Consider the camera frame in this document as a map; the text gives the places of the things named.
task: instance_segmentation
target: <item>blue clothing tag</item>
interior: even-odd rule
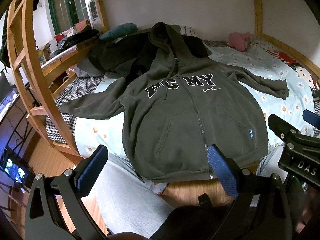
[[[250,133],[250,138],[253,139],[253,130],[249,129],[249,133]]]

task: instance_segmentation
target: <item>zipper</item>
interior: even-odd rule
[[[179,67],[178,65],[178,62],[177,60],[175,59],[175,63],[176,63],[176,66]],[[198,124],[200,126],[200,129],[201,129],[201,135],[202,135],[202,139],[203,139],[203,142],[204,142],[204,147],[205,147],[205,150],[206,152],[208,151],[208,145],[206,143],[206,139],[205,139],[205,136],[204,136],[204,130],[203,130],[203,126],[202,126],[202,123],[201,123],[201,120],[200,120],[200,116],[199,116],[199,112],[198,112],[198,109],[196,108],[196,105],[195,105],[195,102],[193,100],[193,97],[190,93],[190,91],[185,87],[184,83],[180,80],[180,76],[179,75],[176,75],[177,79],[179,80],[179,83],[181,84],[181,86],[184,88],[184,90],[187,92],[187,94],[189,95],[191,101],[192,101],[192,105],[193,105],[193,109],[194,111],[196,112],[196,116],[197,116],[197,120],[198,120]],[[212,167],[208,161],[208,164],[209,164],[209,173],[210,173],[210,179],[213,179],[213,170],[212,170]]]

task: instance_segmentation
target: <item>wooden bed frame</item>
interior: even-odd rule
[[[261,0],[254,0],[255,4],[255,34],[263,37],[267,41],[274,43],[281,49],[287,51],[297,60],[305,64],[318,77],[320,69],[311,60],[284,44],[283,42],[262,33],[262,3]],[[99,13],[103,32],[108,30],[107,16],[102,0],[96,0],[97,11]],[[54,100],[62,90],[70,84],[76,75],[72,73],[68,79],[54,92],[51,93],[49,85],[69,67],[75,65],[80,59],[87,55],[93,42],[92,40],[78,44],[76,51],[61,57],[45,68],[41,68],[33,33],[32,20],[33,0],[13,0],[8,9],[7,19],[7,44],[10,65],[14,76],[15,84],[24,106],[28,111],[27,119],[36,131],[44,138],[51,147],[56,148],[72,163],[77,165],[82,157],[79,155],[75,138],[63,120]],[[39,107],[33,107],[25,86],[22,82],[20,68],[23,69],[32,90],[41,103]],[[48,138],[45,128],[45,118],[50,116],[55,127],[58,129],[66,144],[57,143]]]

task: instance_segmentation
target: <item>light blue jeans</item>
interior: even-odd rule
[[[261,161],[257,175],[269,177],[276,172],[284,182],[287,173],[277,165],[282,149],[276,147]],[[129,161],[113,154],[94,189],[103,220],[113,234],[133,232],[150,238],[174,209],[147,187]],[[258,199],[256,195],[251,206],[256,206]]]

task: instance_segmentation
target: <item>hoodie drawstring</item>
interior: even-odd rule
[[[166,88],[164,100],[167,99],[167,95],[168,95],[167,81],[171,78],[172,73],[173,73],[173,71],[176,69],[177,66],[178,66],[178,60],[175,58],[174,61],[173,61],[173,63],[172,63],[172,67],[171,67],[171,69],[170,69],[170,71],[169,71],[169,74],[167,75],[167,77],[166,77],[165,80],[164,80],[164,85],[165,85],[165,88]]]

